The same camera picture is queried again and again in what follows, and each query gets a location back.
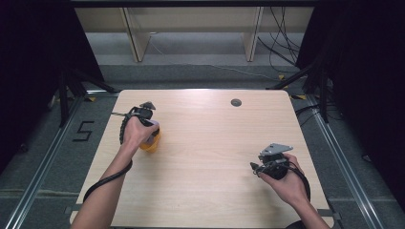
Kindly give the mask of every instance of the table surface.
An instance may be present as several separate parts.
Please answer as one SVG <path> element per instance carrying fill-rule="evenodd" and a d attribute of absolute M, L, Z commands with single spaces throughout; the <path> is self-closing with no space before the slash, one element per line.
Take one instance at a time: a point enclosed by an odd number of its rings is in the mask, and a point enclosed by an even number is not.
<path fill-rule="evenodd" d="M 231 104 L 234 98 L 240 107 Z M 258 154 L 270 143 L 294 147 L 290 153 L 306 173 L 312 204 L 329 210 L 286 92 L 123 91 L 113 112 L 127 113 L 145 101 L 157 108 L 159 147 L 135 154 L 112 226 L 285 228 L 299 217 L 249 165 L 260 162 Z M 114 158 L 121 121 L 111 115 L 77 204 Z M 333 226 L 331 217 L 324 219 Z"/>

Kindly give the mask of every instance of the wire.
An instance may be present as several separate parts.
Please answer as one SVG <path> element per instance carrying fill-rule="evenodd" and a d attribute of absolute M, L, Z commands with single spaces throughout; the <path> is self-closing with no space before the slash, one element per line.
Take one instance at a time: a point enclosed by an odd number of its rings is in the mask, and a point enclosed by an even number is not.
<path fill-rule="evenodd" d="M 294 65 L 294 62 L 290 61 L 289 59 L 287 59 L 285 56 L 281 55 L 279 52 L 273 50 L 271 47 L 269 47 L 267 44 L 265 44 L 265 42 L 262 41 L 262 39 L 258 36 L 257 39 L 271 52 L 274 52 L 275 54 L 277 54 L 278 56 L 280 56 L 281 58 L 283 58 L 284 60 L 286 60 L 289 64 Z"/>
<path fill-rule="evenodd" d="M 195 65 L 195 64 L 190 64 L 190 63 L 174 63 L 174 62 L 171 62 L 171 61 L 167 60 L 166 54 L 163 53 L 161 50 L 159 50 L 159 49 L 153 44 L 152 41 L 149 41 L 149 44 L 151 44 L 152 47 L 153 47 L 156 51 L 158 51 L 161 55 L 163 55 L 163 56 L 166 58 L 166 61 L 167 61 L 168 63 L 170 63 L 170 64 L 173 64 L 173 65 L 190 65 L 190 66 L 197 66 L 197 65 Z M 247 73 L 247 72 L 244 72 L 244 71 L 240 71 L 240 70 L 236 70 L 236 69 L 231 69 L 231 68 L 220 67 L 220 66 L 217 66 L 217 65 L 206 65 L 206 66 L 210 66 L 210 67 L 217 68 L 217 69 L 221 69 L 221 70 L 227 70 L 227 71 L 233 71 L 233 72 L 237 72 L 237 73 L 243 73 L 243 74 L 247 74 L 247 75 L 261 76 L 261 77 L 265 77 L 265 78 L 267 78 L 267 79 L 274 80 L 274 81 L 280 81 L 279 79 L 275 79 L 274 77 L 267 76 L 267 75 L 265 75 L 265 74 Z"/>
<path fill-rule="evenodd" d="M 319 112 L 316 112 L 312 114 L 310 117 L 308 117 L 303 123 L 300 124 L 300 127 L 303 127 L 312 117 L 314 117 L 317 114 L 319 114 Z"/>
<path fill-rule="evenodd" d="M 274 40 L 274 43 L 273 43 L 273 46 L 274 46 L 275 43 L 277 43 L 277 44 L 280 45 L 280 43 L 277 42 L 277 39 L 278 39 L 279 35 L 282 34 L 282 35 L 284 36 L 286 42 L 287 42 L 287 45 L 288 45 L 288 46 L 285 47 L 285 48 L 287 48 L 287 49 L 289 50 L 289 53 L 290 53 L 290 55 L 291 55 L 291 58 L 293 59 L 294 62 L 296 62 L 297 55 L 296 55 L 295 52 L 294 52 L 295 49 L 293 49 L 293 48 L 291 47 L 290 43 L 293 44 L 293 45 L 294 45 L 295 47 L 297 47 L 297 48 L 299 48 L 299 46 L 296 45 L 294 42 L 292 42 L 292 41 L 288 38 L 288 36 L 287 36 L 286 20 L 285 20 L 286 8 L 285 8 L 285 7 L 281 7 L 281 10 L 282 10 L 282 21 L 281 21 L 281 23 L 279 23 L 279 20 L 277 19 L 276 15 L 275 15 L 275 13 L 274 13 L 274 11 L 273 11 L 273 8 L 270 7 L 271 14 L 273 15 L 273 18 L 274 18 L 274 20 L 275 20 L 275 22 L 276 22 L 276 24 L 277 24 L 277 28 L 278 28 L 278 32 L 277 32 L 276 38 L 274 38 L 271 34 L 270 34 L 270 36 L 271 36 L 271 38 Z"/>

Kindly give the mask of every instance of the black panel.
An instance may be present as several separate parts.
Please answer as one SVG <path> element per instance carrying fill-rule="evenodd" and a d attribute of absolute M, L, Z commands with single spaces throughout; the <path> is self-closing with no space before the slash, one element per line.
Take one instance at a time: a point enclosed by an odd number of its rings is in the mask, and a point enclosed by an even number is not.
<path fill-rule="evenodd" d="M 339 107 L 405 211 L 405 20 L 400 5 L 353 8 L 355 30 L 335 69 Z"/>

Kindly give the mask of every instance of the finger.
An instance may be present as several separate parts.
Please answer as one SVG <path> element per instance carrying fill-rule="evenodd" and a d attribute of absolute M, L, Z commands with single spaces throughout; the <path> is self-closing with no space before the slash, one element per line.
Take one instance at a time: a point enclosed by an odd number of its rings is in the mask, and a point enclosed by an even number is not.
<path fill-rule="evenodd" d="M 275 185 L 275 183 L 277 182 L 276 179 L 272 178 L 271 176 L 269 176 L 265 173 L 260 172 L 258 175 L 264 182 L 269 184 L 271 187 L 273 187 L 273 185 Z"/>
<path fill-rule="evenodd" d="M 159 123 L 155 120 L 149 120 L 149 122 L 153 124 L 152 126 L 150 126 L 150 128 L 153 128 L 153 131 L 157 131 L 160 126 Z"/>

